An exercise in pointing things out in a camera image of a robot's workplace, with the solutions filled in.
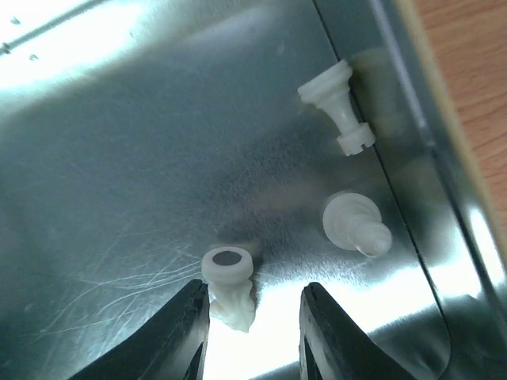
scratched metal surface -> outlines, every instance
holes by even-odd
[[[212,245],[252,241],[257,319],[248,335],[212,322],[206,379],[297,378],[311,280],[436,378],[446,329],[375,151],[344,157],[332,122],[297,97],[336,62],[312,2],[69,4],[23,32],[29,8],[11,9],[19,23],[0,29],[12,39],[0,55],[0,378],[67,378],[199,278]],[[324,238],[322,205],[344,189],[379,205],[387,256]]]

wooden table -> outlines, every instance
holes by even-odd
[[[507,229],[507,1],[414,1]]]

white plastic object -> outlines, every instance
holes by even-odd
[[[368,123],[359,123],[352,110],[348,81],[352,69],[344,59],[330,69],[298,88],[304,103],[315,105],[326,112],[340,130],[337,138],[344,153],[349,156],[375,143]]]
[[[382,224],[376,204],[352,192],[331,196],[322,216],[324,232],[337,247],[357,249],[366,256],[383,255],[391,248],[393,237]]]
[[[254,272],[252,256],[239,247],[215,248],[204,255],[201,271],[215,296],[210,315],[247,333],[255,319],[255,304],[250,297],[253,284],[249,280]]]

hole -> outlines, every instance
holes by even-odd
[[[213,256],[213,262],[224,267],[237,264],[241,259],[242,256],[239,253],[232,251],[218,252]]]

wood grain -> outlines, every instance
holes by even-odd
[[[507,1],[414,2],[507,229]]]

